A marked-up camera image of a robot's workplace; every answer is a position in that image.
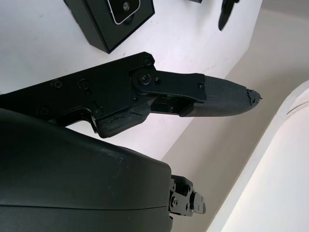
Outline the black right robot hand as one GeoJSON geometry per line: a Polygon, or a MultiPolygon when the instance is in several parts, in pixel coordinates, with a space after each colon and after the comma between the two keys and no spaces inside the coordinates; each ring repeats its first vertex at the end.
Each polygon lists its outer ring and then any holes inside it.
{"type": "Polygon", "coordinates": [[[173,215],[206,212],[166,163],[104,139],[151,113],[235,116],[261,96],[154,63],[142,52],[1,95],[1,231],[169,232],[173,215]]]}

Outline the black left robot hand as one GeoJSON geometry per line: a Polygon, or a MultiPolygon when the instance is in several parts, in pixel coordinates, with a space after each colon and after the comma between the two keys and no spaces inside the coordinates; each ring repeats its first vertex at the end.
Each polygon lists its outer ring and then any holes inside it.
{"type": "Polygon", "coordinates": [[[222,31],[227,24],[235,4],[240,0],[223,0],[221,6],[221,13],[218,21],[218,29],[222,31]]]}

